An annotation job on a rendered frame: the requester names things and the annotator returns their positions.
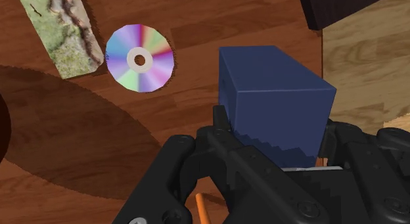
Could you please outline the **orange pencil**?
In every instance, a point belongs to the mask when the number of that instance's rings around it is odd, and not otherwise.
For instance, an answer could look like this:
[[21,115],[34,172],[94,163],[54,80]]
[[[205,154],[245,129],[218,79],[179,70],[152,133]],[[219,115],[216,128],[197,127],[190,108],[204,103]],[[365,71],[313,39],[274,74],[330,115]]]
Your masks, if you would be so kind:
[[196,206],[198,209],[198,216],[199,216],[200,224],[211,224],[210,217],[205,207],[203,194],[197,193],[195,195],[195,199],[196,199]]

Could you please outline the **green brown patterned book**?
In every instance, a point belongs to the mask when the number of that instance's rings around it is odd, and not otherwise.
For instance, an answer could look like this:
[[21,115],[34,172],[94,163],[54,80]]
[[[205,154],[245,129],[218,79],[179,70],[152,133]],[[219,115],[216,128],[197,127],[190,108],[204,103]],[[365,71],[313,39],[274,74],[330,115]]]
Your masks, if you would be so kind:
[[63,79],[93,73],[104,54],[82,0],[20,0]]

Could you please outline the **dark red round object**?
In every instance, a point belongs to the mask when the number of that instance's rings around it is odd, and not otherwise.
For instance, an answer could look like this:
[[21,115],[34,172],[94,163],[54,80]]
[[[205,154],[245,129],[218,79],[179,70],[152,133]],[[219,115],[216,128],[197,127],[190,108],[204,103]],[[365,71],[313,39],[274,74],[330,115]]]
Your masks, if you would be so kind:
[[7,104],[0,94],[0,163],[7,153],[11,140],[12,126],[11,117]]

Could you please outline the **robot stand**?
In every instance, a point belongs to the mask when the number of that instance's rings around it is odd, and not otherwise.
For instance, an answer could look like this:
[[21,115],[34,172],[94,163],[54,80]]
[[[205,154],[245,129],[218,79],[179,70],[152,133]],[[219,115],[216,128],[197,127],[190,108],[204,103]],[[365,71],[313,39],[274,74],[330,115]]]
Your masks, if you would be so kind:
[[380,0],[300,0],[310,30],[322,30]]

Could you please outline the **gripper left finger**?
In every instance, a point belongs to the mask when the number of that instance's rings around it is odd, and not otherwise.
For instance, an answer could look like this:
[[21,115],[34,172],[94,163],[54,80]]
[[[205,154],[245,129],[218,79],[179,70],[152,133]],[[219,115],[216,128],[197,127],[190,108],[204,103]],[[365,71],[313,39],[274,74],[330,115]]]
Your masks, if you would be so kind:
[[211,177],[229,213],[222,224],[328,224],[326,209],[254,146],[229,130],[222,105],[196,137],[173,135],[112,224],[193,224],[185,202]]

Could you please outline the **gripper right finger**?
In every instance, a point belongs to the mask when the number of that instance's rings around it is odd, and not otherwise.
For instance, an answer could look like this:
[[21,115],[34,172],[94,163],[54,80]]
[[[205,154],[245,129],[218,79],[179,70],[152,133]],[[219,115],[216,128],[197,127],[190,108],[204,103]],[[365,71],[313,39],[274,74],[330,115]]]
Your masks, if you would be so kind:
[[364,133],[350,123],[328,120],[319,155],[328,166],[353,173],[372,224],[410,224],[410,132],[396,127]]

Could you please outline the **rainbow compact disc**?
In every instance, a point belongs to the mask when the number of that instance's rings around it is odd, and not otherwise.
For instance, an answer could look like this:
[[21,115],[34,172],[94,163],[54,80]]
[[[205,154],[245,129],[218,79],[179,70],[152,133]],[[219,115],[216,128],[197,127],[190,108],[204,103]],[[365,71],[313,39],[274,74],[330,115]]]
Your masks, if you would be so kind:
[[150,93],[163,87],[174,69],[173,50],[154,28],[142,24],[116,30],[106,44],[108,71],[123,87]]

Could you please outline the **dark blue box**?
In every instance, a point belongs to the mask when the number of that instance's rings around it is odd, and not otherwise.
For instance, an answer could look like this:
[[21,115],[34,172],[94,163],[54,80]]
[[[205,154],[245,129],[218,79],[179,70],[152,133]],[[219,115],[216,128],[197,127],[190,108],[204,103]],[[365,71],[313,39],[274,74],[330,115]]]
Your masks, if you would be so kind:
[[336,89],[276,46],[219,48],[219,100],[233,133],[280,168],[315,165]]

